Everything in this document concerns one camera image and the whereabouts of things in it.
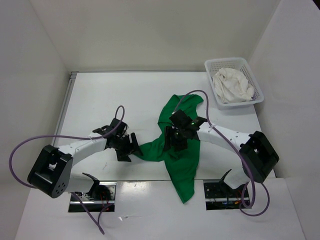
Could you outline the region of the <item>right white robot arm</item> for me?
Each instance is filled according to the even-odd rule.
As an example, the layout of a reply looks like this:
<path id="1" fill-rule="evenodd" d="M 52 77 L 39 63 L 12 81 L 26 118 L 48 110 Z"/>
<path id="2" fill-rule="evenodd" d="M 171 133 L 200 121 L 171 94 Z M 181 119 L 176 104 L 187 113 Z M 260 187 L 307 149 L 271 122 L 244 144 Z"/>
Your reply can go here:
<path id="1" fill-rule="evenodd" d="M 224 174 L 219 191 L 225 197 L 232 196 L 237 188 L 253 181 L 262 184 L 280 158 L 264 133 L 234 131 L 213 123 L 203 117 L 184 120 L 170 117 L 173 126 L 164 129 L 164 151 L 188 150 L 188 140 L 211 143 L 240 156 L 242 167 Z"/>

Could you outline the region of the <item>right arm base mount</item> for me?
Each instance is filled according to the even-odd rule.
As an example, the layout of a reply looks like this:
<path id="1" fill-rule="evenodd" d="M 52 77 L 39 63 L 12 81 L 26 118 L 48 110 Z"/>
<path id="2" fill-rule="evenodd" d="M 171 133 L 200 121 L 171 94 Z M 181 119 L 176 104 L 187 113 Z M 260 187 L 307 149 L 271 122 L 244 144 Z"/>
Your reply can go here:
<path id="1" fill-rule="evenodd" d="M 244 185 L 236 189 L 221 185 L 218 179 L 203 182 L 206 210 L 233 210 L 242 203 Z"/>

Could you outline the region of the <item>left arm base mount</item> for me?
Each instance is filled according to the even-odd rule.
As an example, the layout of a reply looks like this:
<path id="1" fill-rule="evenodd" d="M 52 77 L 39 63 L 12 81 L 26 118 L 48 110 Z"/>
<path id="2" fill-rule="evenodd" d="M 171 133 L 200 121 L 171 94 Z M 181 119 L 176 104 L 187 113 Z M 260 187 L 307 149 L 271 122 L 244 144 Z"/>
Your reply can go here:
<path id="1" fill-rule="evenodd" d="M 75 192 L 76 197 L 70 197 L 68 212 L 82 213 L 85 209 L 82 207 L 79 199 L 87 210 L 91 213 L 98 213 L 105 209 L 105 212 L 115 211 L 117 183 L 102 181 L 94 193 Z"/>

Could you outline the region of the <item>green t shirt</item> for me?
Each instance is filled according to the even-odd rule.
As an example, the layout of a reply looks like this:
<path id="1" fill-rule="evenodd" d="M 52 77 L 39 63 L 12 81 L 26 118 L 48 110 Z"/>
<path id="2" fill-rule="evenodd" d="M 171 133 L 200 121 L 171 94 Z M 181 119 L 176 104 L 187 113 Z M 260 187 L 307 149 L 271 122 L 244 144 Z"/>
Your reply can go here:
<path id="1" fill-rule="evenodd" d="M 183 204 L 187 203 L 194 195 L 195 176 L 200 160 L 200 142 L 197 140 L 188 140 L 188 148 L 182 151 L 170 149 L 164 151 L 165 145 L 165 127 L 171 125 L 169 117 L 172 115 L 176 106 L 183 110 L 189 117 L 196 118 L 197 106 L 204 100 L 196 94 L 188 95 L 181 104 L 181 95 L 172 95 L 166 105 L 163 107 L 157 125 L 161 130 L 158 138 L 140 146 L 142 155 L 136 153 L 135 156 L 143 161 L 164 162 L 171 182 Z"/>

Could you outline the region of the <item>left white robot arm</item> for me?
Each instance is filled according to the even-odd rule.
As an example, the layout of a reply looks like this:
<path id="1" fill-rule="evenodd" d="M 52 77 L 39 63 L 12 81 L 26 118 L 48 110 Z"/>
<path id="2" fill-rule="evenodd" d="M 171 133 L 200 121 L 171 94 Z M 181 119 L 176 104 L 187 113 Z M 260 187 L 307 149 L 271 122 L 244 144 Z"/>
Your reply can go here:
<path id="1" fill-rule="evenodd" d="M 130 162 L 131 154 L 143 155 L 135 133 L 127 134 L 126 125 L 102 137 L 113 129 L 105 125 L 93 130 L 88 140 L 59 147 L 46 145 L 27 177 L 28 183 L 53 199 L 64 192 L 81 192 L 89 200 L 96 199 L 100 194 L 100 181 L 86 172 L 73 174 L 76 164 L 106 149 L 114 149 L 119 162 Z"/>

